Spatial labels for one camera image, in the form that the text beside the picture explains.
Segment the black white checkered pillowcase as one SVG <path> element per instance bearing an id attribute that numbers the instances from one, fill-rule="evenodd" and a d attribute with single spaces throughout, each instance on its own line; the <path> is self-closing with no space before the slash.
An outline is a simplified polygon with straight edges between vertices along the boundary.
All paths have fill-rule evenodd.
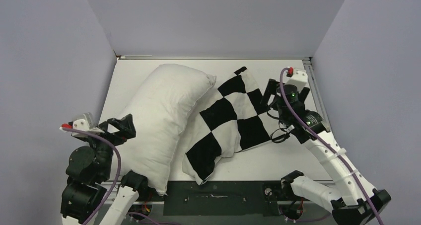
<path id="1" fill-rule="evenodd" d="M 182 171 L 203 185 L 222 158 L 257 148 L 281 135 L 283 126 L 269 116 L 262 98 L 257 81 L 246 67 L 211 90 L 182 135 Z"/>

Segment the white pillow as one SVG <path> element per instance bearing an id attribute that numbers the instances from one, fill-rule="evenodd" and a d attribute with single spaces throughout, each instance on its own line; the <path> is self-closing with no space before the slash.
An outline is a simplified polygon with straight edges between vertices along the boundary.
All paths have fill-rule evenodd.
<path id="1" fill-rule="evenodd" d="M 179 64 L 162 64 L 140 84 L 116 116 L 133 117 L 136 136 L 117 146 L 121 175 L 145 176 L 159 196 L 167 184 L 181 135 L 199 100 L 214 88 L 217 76 Z"/>

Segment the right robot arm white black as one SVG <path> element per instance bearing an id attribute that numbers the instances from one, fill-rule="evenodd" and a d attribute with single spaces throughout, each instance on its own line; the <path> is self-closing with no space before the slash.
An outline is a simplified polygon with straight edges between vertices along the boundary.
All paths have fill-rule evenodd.
<path id="1" fill-rule="evenodd" d="M 317 204 L 339 225 L 365 225 L 385 209 L 391 195 L 367 181 L 338 145 L 323 117 L 306 109 L 304 100 L 309 91 L 270 79 L 261 103 L 268 110 L 277 110 L 276 120 L 317 158 L 335 186 L 320 184 L 295 170 L 281 179 L 281 194 Z"/>

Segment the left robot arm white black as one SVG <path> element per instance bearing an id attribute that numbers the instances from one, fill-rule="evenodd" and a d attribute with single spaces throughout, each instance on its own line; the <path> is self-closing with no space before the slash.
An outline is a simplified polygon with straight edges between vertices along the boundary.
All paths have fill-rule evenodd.
<path id="1" fill-rule="evenodd" d="M 87 143 L 69 156 L 67 185 L 62 192 L 60 210 L 62 223 L 92 225 L 112 193 L 112 189 L 101 184 L 110 179 L 113 156 L 117 158 L 117 169 L 112 186 L 120 177 L 122 160 L 117 146 L 136 136 L 133 116 L 128 114 L 121 119 L 110 118 L 95 124 L 91 114 L 85 113 L 62 124 L 60 130 Z"/>

